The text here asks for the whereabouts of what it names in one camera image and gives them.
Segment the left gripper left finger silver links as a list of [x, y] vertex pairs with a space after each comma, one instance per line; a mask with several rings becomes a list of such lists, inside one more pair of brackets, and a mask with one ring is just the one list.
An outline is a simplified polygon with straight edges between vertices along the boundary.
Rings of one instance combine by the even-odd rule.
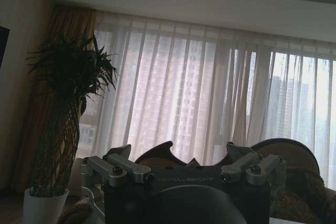
[[128, 181], [138, 184], [152, 182], [151, 169], [128, 160], [131, 145], [110, 149], [103, 158], [84, 158], [80, 165], [83, 185], [105, 184], [124, 185]]

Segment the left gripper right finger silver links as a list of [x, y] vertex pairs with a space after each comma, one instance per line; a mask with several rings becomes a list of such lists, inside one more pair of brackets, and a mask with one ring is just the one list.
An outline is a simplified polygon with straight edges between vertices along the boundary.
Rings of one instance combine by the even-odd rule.
[[250, 147], [227, 143], [227, 154], [232, 163], [221, 167], [221, 178], [225, 183], [236, 183], [245, 177], [250, 185], [284, 185], [286, 162], [279, 156], [269, 154], [263, 157]]

